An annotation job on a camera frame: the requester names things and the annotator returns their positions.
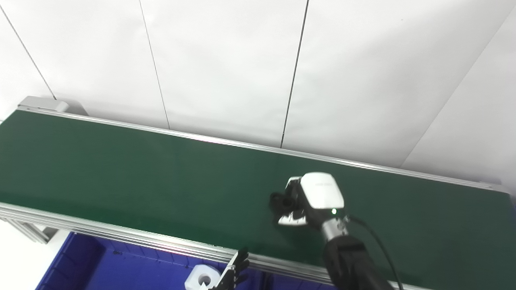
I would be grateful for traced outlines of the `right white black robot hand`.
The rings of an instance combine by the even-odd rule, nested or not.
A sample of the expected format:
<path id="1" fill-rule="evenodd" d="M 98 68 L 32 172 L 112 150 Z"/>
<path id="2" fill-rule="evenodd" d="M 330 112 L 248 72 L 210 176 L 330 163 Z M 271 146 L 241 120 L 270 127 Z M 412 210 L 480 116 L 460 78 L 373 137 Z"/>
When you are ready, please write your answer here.
<path id="1" fill-rule="evenodd" d="M 291 177 L 283 193 L 273 193 L 270 205 L 283 226 L 311 226 L 320 229 L 343 213 L 345 201 L 330 173 L 309 172 Z"/>

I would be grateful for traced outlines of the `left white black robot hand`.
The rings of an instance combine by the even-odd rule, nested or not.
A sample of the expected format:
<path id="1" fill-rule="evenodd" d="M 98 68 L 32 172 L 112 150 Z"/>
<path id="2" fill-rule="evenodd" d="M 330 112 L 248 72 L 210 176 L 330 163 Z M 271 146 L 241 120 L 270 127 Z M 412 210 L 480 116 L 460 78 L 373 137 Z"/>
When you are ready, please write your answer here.
<path id="1" fill-rule="evenodd" d="M 247 274 L 243 276 L 240 274 L 250 265 L 248 257 L 247 247 L 239 249 L 227 263 L 216 285 L 207 288 L 207 290 L 234 290 L 238 284 L 246 281 Z"/>

